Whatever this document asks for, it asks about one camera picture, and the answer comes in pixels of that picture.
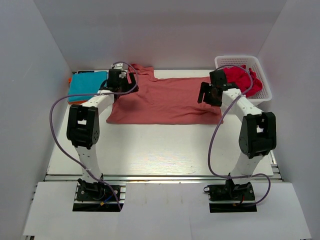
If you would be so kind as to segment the salmon pink t shirt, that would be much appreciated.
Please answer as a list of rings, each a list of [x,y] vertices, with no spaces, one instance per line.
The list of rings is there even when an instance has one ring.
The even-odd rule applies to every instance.
[[[121,95],[106,119],[117,125],[216,125],[221,109],[198,103],[206,77],[157,78],[153,67],[133,64],[129,69],[138,77],[138,91]]]

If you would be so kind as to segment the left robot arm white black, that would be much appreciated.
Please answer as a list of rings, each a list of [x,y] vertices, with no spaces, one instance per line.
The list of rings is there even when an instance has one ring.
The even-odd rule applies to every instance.
[[[96,95],[84,103],[70,106],[66,137],[78,154],[84,182],[95,184],[103,180],[96,151],[100,137],[99,115],[120,96],[137,92],[138,82],[137,71],[111,68]]]

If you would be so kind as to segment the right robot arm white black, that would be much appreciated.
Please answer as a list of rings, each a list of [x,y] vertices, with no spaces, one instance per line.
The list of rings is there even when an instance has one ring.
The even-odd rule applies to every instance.
[[[209,78],[210,82],[201,83],[197,102],[212,107],[226,105],[222,117],[233,110],[241,121],[238,137],[240,155],[235,167],[227,175],[218,174],[212,168],[209,171],[215,177],[233,180],[237,185],[246,184],[254,176],[259,162],[276,148],[276,116],[262,111],[248,100],[248,89],[241,91],[236,83],[228,82],[223,67],[211,71]]]

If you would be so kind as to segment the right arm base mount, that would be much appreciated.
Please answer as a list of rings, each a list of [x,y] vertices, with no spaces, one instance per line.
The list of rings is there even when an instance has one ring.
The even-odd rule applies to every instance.
[[[256,198],[250,182],[234,184],[227,179],[224,184],[211,184],[203,188],[208,194],[210,213],[254,213]]]

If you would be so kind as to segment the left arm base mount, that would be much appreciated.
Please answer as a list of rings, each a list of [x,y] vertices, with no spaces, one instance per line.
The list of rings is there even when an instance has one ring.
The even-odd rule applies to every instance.
[[[117,213],[120,212],[125,202],[126,187],[124,185],[107,185],[100,182],[89,183],[81,178],[77,180],[77,187],[73,202],[73,212],[99,212]]]

